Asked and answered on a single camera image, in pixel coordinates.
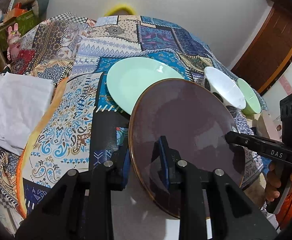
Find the person's right hand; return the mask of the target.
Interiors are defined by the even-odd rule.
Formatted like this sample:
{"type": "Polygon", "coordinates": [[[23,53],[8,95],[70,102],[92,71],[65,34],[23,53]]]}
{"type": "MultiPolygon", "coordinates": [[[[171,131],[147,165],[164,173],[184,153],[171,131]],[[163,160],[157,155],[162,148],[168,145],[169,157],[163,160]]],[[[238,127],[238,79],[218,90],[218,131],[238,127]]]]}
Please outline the person's right hand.
{"type": "MultiPolygon", "coordinates": [[[[265,188],[265,198],[269,202],[273,202],[281,194],[278,189],[281,186],[280,178],[275,173],[276,164],[274,161],[271,161],[269,164],[269,171],[266,175],[266,188],[265,188]]],[[[291,186],[288,194],[292,193],[292,174],[290,175],[291,186]]]]}

